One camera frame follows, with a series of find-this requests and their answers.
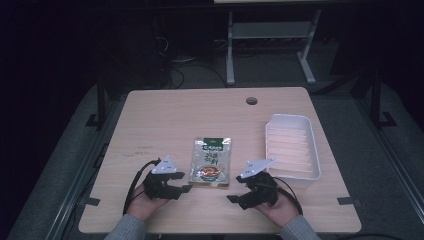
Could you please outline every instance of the metal frame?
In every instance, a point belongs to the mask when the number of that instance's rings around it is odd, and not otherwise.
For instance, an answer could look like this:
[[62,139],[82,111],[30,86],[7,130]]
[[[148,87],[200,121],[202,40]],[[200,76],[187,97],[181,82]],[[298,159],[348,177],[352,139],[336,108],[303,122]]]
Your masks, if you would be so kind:
[[297,53],[306,81],[313,85],[315,77],[309,67],[307,56],[321,15],[321,9],[315,10],[312,21],[304,22],[265,22],[265,23],[234,23],[233,12],[228,16],[227,41],[227,84],[234,85],[233,39],[253,38],[305,38],[306,44],[302,51]]

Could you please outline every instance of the gray sleeve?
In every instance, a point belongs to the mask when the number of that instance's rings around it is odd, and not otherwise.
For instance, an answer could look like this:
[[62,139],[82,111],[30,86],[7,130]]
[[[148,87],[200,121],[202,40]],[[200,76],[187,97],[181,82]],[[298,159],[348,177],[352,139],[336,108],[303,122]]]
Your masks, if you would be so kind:
[[280,236],[284,240],[320,239],[302,215],[293,218],[289,223],[287,223],[287,225],[280,230]]
[[107,235],[106,240],[141,240],[146,236],[146,225],[139,219],[125,214],[115,228]]

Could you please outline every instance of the hand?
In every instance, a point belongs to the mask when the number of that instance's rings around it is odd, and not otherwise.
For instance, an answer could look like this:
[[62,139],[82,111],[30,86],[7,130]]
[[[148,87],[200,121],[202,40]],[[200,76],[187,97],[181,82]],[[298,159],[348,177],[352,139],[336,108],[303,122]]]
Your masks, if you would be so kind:
[[144,185],[140,184],[133,193],[127,214],[145,222],[156,210],[169,202],[169,199],[150,199],[144,193]]
[[263,203],[255,208],[280,228],[299,215],[295,205],[281,193],[278,193],[277,202],[273,206],[270,207],[268,203]]

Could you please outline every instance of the white plastic tray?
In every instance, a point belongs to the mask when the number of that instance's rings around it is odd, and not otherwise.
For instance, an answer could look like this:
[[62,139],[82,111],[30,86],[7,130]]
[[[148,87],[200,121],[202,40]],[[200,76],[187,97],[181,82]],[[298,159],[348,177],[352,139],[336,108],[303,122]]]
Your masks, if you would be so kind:
[[305,116],[272,116],[266,125],[266,157],[275,159],[269,174],[291,187],[307,188],[321,176],[312,125]]

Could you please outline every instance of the wooden table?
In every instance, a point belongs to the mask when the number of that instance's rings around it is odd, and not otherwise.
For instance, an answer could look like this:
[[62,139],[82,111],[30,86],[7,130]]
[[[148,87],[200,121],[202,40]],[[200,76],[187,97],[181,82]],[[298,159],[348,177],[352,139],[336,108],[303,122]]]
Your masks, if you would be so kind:
[[[249,97],[258,103],[248,105]],[[306,219],[317,232],[359,231],[361,223],[354,206],[340,205],[337,200],[349,193],[309,95],[297,87],[131,92],[90,195],[100,202],[86,206],[79,229],[85,233],[111,231],[122,216],[136,172],[148,161],[170,155],[178,171],[186,175],[168,183],[182,186],[188,183],[194,139],[229,137],[230,186],[193,187],[159,209],[147,222],[148,232],[276,233],[278,228],[257,210],[242,210],[226,198],[249,191],[235,177],[247,160],[265,158],[265,125],[276,113],[304,115],[312,122],[322,175],[307,189],[295,189]]]

